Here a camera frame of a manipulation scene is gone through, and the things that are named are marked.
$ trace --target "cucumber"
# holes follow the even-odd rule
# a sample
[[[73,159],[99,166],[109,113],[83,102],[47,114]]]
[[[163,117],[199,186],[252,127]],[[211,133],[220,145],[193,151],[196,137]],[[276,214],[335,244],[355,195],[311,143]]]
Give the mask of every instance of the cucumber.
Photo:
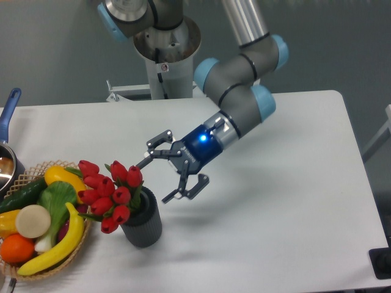
[[[44,177],[27,183],[0,203],[0,214],[15,209],[22,209],[30,204],[36,204],[41,191],[45,190],[47,187],[48,185],[46,184]]]

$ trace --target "white table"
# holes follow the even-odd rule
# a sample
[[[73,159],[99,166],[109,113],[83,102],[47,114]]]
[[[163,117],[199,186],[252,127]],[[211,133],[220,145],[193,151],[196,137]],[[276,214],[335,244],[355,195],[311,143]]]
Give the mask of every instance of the white table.
[[[18,283],[15,292],[390,285],[376,279],[368,256],[387,242],[341,95],[275,97],[275,114],[203,169],[211,182],[194,200],[159,202],[163,234],[156,244],[138,249],[121,229],[105,235],[94,225],[69,268]],[[129,166],[143,158],[148,139],[166,129],[180,139],[217,110],[206,98],[19,107],[9,145],[27,167],[56,159]],[[179,175],[167,161],[155,160],[143,174],[158,199],[177,187]]]

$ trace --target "blue joint cap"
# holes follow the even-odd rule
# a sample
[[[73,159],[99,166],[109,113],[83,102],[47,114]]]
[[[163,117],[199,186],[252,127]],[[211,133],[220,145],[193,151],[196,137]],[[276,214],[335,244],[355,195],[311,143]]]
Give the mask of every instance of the blue joint cap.
[[[209,71],[214,67],[219,61],[216,58],[207,58],[198,65],[194,72],[194,81],[201,89],[203,93],[203,87],[205,85],[205,81],[208,77]]]
[[[109,13],[103,6],[103,3],[98,5],[98,14],[100,18],[103,21],[104,26],[109,31],[111,36],[118,42],[125,42],[128,40],[128,38],[125,37],[125,35],[120,31],[118,26],[115,24],[115,22],[110,17]]]
[[[261,122],[264,122],[276,110],[276,101],[269,90],[262,85],[254,85],[250,89],[257,100]]]
[[[274,39],[274,41],[276,41],[277,46],[279,47],[279,63],[276,67],[276,69],[279,69],[280,67],[283,67],[288,61],[289,49],[287,43],[284,42],[282,37],[280,37],[279,35],[272,35],[271,37]]]

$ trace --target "blue led light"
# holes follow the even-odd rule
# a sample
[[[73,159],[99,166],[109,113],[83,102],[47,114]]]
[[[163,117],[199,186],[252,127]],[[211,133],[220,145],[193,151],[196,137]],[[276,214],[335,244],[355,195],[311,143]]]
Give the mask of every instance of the blue led light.
[[[200,136],[200,141],[201,141],[201,142],[206,142],[206,140],[207,140],[206,135],[205,135],[205,134],[202,134],[202,135]]]

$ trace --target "banana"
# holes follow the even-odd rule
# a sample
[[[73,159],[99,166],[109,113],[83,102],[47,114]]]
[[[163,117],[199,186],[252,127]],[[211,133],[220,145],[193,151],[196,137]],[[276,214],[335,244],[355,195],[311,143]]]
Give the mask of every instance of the banana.
[[[45,270],[66,258],[81,241],[84,231],[84,220],[71,203],[66,203],[70,214],[69,229],[65,237],[52,249],[23,264],[18,274],[21,276],[33,275]]]

